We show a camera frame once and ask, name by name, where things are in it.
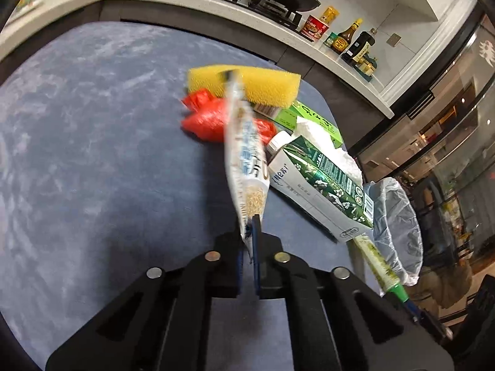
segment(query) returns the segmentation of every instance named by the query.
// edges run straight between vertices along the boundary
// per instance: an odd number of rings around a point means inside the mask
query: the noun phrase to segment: green and white carton
[[[308,106],[301,103],[299,100],[294,100],[292,105],[288,109],[282,109],[280,107],[265,106],[256,104],[253,106],[255,112],[263,114],[265,117],[273,120],[277,124],[284,126],[290,131],[294,131],[298,123],[298,117],[312,120],[316,124],[320,124],[326,132],[330,134],[332,142],[335,148],[340,148],[343,144],[342,136],[338,128],[331,122],[326,120],[323,116],[320,116],[317,112],[311,110]]]
[[[373,200],[303,136],[268,165],[270,185],[288,196],[338,240],[373,228]]]

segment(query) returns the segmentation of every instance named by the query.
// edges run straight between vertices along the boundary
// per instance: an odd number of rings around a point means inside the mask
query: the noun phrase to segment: white bottle cap
[[[270,140],[270,142],[268,142],[268,145],[266,145],[266,150],[271,156],[273,156],[290,141],[292,141],[292,137],[286,131],[280,131]]]

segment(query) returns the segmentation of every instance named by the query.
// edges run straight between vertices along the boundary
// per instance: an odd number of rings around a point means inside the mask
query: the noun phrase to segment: dark bottle
[[[374,35],[376,35],[375,29],[371,29],[369,32],[361,32],[357,40],[342,55],[342,59],[352,66],[359,63],[369,48],[375,44]]]
[[[351,44],[354,32],[356,32],[356,29],[361,25],[362,22],[363,20],[359,18],[350,26],[349,29],[339,33],[337,35],[337,39],[334,40],[331,49],[337,54],[342,54],[345,49],[347,49],[347,47]]]

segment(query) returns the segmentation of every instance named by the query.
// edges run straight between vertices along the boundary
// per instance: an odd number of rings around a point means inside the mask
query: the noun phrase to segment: white countertop
[[[7,56],[14,48],[25,41],[32,34],[42,29],[48,23],[78,8],[84,7],[99,0],[45,0],[35,10],[10,23],[0,32],[0,60]],[[256,29],[284,44],[300,51],[315,62],[324,66],[339,78],[344,80],[371,104],[380,110],[386,117],[392,118],[394,113],[382,99],[381,94],[367,83],[359,74],[343,62],[340,57],[321,44],[316,45],[307,41],[297,33],[256,14],[246,8],[236,6],[222,0],[142,0],[187,7],[198,11],[214,14],[231,21],[241,23]]]

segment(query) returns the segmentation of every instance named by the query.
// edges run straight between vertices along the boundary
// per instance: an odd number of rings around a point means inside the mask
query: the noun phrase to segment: red plastic bag
[[[184,130],[196,134],[203,141],[223,142],[223,127],[227,117],[223,99],[211,95],[207,89],[200,89],[186,96],[182,102],[195,112],[182,120]],[[269,120],[255,118],[254,122],[258,126],[261,141],[267,145],[277,133],[277,128]]]

